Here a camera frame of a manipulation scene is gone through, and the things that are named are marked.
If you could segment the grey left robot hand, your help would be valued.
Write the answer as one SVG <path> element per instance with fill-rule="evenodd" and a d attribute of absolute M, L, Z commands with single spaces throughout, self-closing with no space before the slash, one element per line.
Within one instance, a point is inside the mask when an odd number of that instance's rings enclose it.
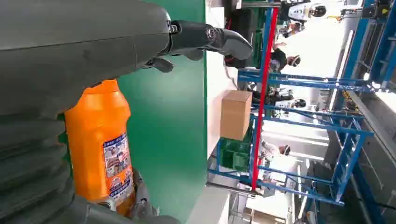
<path fill-rule="evenodd" d="M 57 113 L 85 88 L 142 67 L 171 70 L 166 55 L 203 51 L 249 58 L 240 34 L 173 20 L 142 0 L 3 0 L 0 3 L 0 113 Z"/>

